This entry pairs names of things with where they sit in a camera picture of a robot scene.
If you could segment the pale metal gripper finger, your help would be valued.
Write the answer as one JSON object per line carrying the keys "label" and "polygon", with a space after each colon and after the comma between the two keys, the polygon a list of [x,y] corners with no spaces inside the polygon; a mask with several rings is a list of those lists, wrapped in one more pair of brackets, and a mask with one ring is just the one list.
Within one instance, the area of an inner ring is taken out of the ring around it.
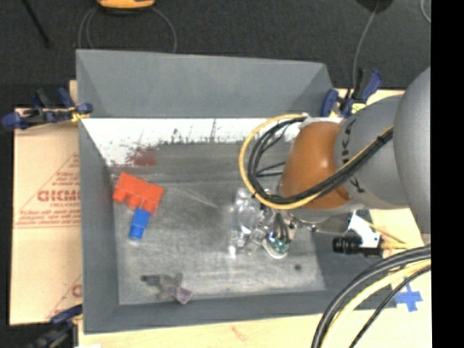
{"label": "pale metal gripper finger", "polygon": [[261,218],[261,204],[246,188],[239,188],[236,192],[234,214],[239,226],[252,227]]}
{"label": "pale metal gripper finger", "polygon": [[251,256],[261,247],[261,243],[252,238],[248,229],[236,228],[229,231],[228,255],[237,258],[242,255]]}

